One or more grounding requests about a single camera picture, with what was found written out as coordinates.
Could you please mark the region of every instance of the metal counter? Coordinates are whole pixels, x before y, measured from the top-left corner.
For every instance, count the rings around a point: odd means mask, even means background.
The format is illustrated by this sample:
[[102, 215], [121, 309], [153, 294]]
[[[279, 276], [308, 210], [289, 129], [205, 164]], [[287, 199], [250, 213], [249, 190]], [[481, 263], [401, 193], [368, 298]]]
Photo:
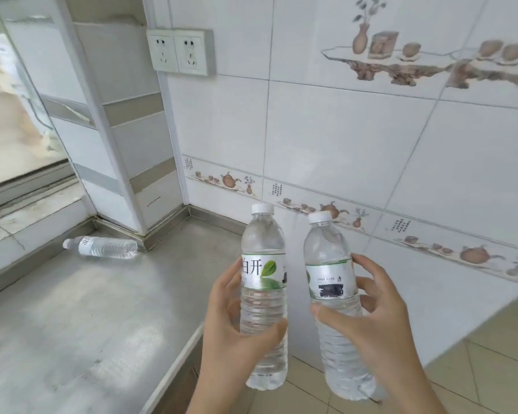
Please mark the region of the metal counter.
[[0, 292], [0, 414], [136, 414], [240, 237], [189, 218], [134, 260], [49, 260]]

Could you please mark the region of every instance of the white bottle cap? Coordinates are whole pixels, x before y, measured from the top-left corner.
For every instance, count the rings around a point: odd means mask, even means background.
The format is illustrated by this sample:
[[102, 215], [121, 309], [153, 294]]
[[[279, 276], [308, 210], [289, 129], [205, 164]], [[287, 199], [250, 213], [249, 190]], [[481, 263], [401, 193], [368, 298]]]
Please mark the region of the white bottle cap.
[[320, 211], [309, 214], [309, 223], [327, 222], [332, 220], [332, 212]]
[[275, 207], [270, 203], [255, 203], [251, 205], [251, 215], [254, 214], [275, 214]]

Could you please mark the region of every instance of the plastic water bottle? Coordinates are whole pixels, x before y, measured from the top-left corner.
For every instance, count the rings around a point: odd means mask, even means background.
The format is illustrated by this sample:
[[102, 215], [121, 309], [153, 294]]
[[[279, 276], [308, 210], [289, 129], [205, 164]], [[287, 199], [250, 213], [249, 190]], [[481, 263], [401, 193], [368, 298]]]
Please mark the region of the plastic water bottle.
[[66, 239], [63, 248], [77, 250], [83, 256], [129, 259], [136, 256], [138, 243], [133, 239], [85, 236]]
[[[242, 236], [242, 303], [240, 332], [262, 333], [287, 317], [284, 234], [271, 204], [251, 206], [252, 221]], [[257, 363], [246, 384], [264, 391], [277, 389], [288, 372], [287, 335]]]
[[[309, 214], [311, 230], [303, 246], [309, 293], [318, 302], [341, 313], [361, 316], [359, 291], [351, 250], [332, 222], [330, 211]], [[317, 322], [326, 382], [346, 400], [363, 400], [374, 393], [376, 382], [357, 349], [338, 331]]]

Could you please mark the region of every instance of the outlet cover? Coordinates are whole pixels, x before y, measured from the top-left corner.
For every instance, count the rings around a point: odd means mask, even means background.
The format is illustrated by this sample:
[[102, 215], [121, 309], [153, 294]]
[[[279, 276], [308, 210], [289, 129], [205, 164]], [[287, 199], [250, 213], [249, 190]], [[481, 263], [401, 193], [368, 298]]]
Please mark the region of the outlet cover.
[[212, 30], [174, 29], [178, 69], [184, 74], [215, 74], [215, 44]]
[[156, 71], [179, 72], [174, 37], [171, 29], [146, 31], [152, 65]]

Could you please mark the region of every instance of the right hand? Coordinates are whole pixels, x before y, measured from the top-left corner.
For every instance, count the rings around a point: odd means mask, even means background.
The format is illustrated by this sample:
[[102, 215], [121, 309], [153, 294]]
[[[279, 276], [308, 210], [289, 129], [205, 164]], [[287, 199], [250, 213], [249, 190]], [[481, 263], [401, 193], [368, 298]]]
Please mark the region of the right hand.
[[394, 399], [401, 400], [399, 405], [405, 412], [417, 412], [420, 408], [417, 405], [408, 410], [408, 404], [418, 393], [428, 399], [424, 402], [428, 402], [425, 407], [430, 407], [429, 412], [445, 412], [416, 353], [407, 305], [393, 281], [370, 258], [360, 254], [351, 256], [373, 277], [357, 277], [357, 286], [367, 293], [360, 296], [361, 305], [370, 314], [352, 317], [320, 304], [312, 304], [311, 312], [318, 321], [352, 341], [377, 381]]

